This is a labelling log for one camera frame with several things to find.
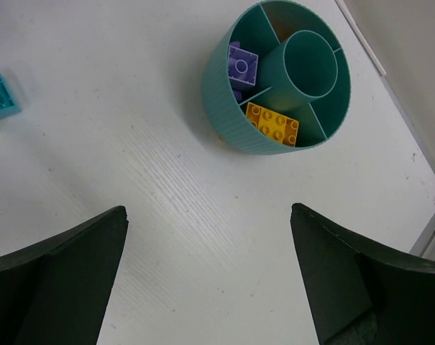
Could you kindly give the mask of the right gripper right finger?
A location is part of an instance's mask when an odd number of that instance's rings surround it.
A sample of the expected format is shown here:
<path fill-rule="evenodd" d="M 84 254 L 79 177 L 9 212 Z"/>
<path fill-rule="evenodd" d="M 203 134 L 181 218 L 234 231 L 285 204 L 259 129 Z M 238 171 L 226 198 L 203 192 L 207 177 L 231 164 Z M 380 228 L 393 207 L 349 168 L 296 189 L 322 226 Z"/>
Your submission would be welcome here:
<path fill-rule="evenodd" d="M 435 261 L 302 203 L 293 204 L 290 225 L 320 344 L 435 344 Z"/>

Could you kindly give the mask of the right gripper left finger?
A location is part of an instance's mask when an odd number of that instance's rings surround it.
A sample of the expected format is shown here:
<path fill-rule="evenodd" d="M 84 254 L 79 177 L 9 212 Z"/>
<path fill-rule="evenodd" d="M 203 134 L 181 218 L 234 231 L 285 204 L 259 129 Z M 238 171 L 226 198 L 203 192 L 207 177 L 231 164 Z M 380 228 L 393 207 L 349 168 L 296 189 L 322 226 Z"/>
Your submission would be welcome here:
<path fill-rule="evenodd" d="M 0 344 L 96 344 L 127 237 L 116 206 L 0 257 Z"/>

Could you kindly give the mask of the yellow arched lego brick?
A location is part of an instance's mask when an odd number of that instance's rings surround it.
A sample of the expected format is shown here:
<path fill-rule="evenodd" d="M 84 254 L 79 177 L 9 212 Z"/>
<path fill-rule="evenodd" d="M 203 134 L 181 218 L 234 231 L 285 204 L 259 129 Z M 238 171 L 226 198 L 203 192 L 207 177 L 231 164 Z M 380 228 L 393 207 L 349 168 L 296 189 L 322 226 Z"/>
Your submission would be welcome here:
<path fill-rule="evenodd" d="M 245 115 L 249 122 L 271 140 L 294 147 L 297 142 L 299 121 L 249 102 Z"/>

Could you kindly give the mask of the purple square lego brick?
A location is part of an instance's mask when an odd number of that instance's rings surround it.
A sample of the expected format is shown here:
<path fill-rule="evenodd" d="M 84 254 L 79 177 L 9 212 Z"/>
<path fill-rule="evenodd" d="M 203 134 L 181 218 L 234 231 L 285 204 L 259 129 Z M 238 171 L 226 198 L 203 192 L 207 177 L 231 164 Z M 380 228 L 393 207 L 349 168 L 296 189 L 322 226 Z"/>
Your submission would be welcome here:
<path fill-rule="evenodd" d="M 233 89 L 248 91 L 255 87 L 258 60 L 258 54 L 242 49 L 239 42 L 229 44 L 227 70 Z"/>

